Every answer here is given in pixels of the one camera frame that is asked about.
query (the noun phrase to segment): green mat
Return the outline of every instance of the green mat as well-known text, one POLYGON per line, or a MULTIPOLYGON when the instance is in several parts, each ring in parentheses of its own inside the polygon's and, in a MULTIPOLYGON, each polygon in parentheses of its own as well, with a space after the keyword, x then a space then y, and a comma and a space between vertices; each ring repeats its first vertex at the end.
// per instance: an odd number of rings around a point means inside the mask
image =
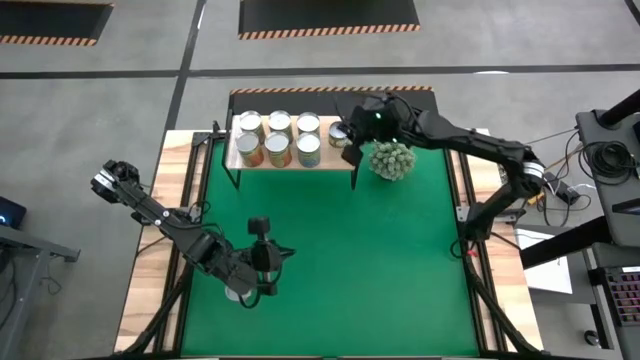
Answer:
POLYGON ((271 218, 271 238, 297 250, 279 294, 247 310, 196 272, 183 355, 476 355, 442 151, 417 150, 404 180, 366 166, 348 172, 244 171, 236 191, 216 147, 205 222, 236 247, 255 241, 247 219, 271 218))

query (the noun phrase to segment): green plush toy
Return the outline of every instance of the green plush toy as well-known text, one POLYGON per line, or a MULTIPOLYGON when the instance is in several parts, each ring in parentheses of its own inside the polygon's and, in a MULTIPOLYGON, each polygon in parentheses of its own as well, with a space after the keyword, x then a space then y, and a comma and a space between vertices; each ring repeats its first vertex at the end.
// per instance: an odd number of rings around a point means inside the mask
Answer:
POLYGON ((405 144, 374 143, 369 155, 371 170, 382 178, 396 181, 407 175, 416 164, 416 154, 405 144))

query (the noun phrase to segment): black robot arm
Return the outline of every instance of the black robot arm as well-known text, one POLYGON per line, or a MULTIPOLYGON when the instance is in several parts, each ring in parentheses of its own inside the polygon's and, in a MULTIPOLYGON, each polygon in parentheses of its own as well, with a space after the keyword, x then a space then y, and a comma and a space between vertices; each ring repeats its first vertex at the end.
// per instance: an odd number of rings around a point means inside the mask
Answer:
POLYGON ((189 214, 167 209, 151 198, 140 186, 138 170, 131 164, 109 160, 91 180, 91 187, 109 203, 132 208, 132 217, 144 218, 157 226, 175 243, 189 264, 220 279, 237 294, 247 294, 254 289, 258 295, 277 293, 276 281, 270 280, 270 273, 279 273, 283 261, 293 255, 294 250, 280 247, 267 238, 268 218, 250 219, 249 233, 258 240, 250 248, 234 249, 223 232, 193 224, 189 214))
POLYGON ((502 165, 509 181, 486 202, 470 207, 462 234, 467 240, 489 238, 495 217, 517 199, 533 197, 542 189, 544 167, 530 147, 456 127, 437 113, 414 108, 393 93, 367 98, 344 120, 341 129, 352 144, 344 149, 342 157, 352 165, 362 160, 360 146, 371 141, 450 149, 502 165))

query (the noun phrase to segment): can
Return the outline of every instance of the can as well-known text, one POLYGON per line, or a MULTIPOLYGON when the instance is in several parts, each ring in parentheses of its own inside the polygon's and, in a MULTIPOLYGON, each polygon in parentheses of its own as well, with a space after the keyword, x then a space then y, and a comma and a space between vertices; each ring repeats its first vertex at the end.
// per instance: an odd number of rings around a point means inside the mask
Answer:
POLYGON ((303 133, 314 133, 320 136, 320 118, 312 112, 300 114, 297 121, 298 136, 303 133))
POLYGON ((269 153, 269 160, 275 167, 285 167, 291 163, 291 149, 289 137, 282 131, 275 131, 267 136, 264 147, 269 153))
POLYGON ((336 121, 329 126, 329 144, 335 148, 343 148, 349 141, 349 139, 347 139, 347 134, 338 129, 338 126, 341 123, 341 121, 336 121))
POLYGON ((264 161, 260 138, 253 132, 240 133, 236 138, 236 148, 238 148, 245 166, 256 167, 264 161))
POLYGON ((284 110, 277 110, 269 115, 269 129, 271 132, 281 131, 287 135, 289 142, 293 141, 291 130, 291 115, 284 110))
POLYGON ((303 133, 297 144, 300 165, 312 168, 320 164, 320 138, 316 134, 303 133))
POLYGON ((264 144, 264 126, 257 111, 249 110, 240 115, 240 129, 242 132, 255 133, 260 139, 260 144, 264 144))

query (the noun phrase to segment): paper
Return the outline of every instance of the paper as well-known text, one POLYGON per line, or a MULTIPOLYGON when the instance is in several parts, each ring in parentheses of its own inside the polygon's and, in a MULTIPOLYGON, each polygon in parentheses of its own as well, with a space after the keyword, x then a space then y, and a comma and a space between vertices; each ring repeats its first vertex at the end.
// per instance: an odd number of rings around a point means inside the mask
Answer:
MULTIPOLYGON (((554 235, 516 229, 516 238, 520 249, 526 249, 545 239, 550 239, 554 235)), ((569 275, 569 264, 567 257, 549 261, 536 267, 524 271, 527 285, 533 289, 561 292, 572 294, 571 276, 569 275)))

